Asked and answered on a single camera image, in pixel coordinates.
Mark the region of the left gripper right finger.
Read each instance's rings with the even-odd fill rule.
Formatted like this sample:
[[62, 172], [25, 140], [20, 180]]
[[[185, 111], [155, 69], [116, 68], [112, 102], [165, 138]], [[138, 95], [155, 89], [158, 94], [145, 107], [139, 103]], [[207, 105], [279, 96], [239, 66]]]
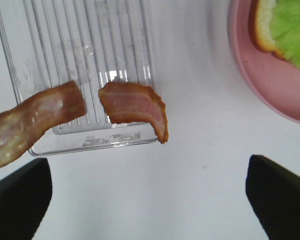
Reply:
[[254, 154], [249, 159], [245, 193], [270, 240], [300, 240], [300, 176]]

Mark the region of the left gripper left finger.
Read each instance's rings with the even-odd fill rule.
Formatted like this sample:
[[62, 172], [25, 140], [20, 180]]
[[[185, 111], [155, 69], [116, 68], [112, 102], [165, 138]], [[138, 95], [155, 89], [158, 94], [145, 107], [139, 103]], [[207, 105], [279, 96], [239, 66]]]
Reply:
[[0, 180], [0, 240], [31, 240], [50, 205], [51, 170], [36, 158]]

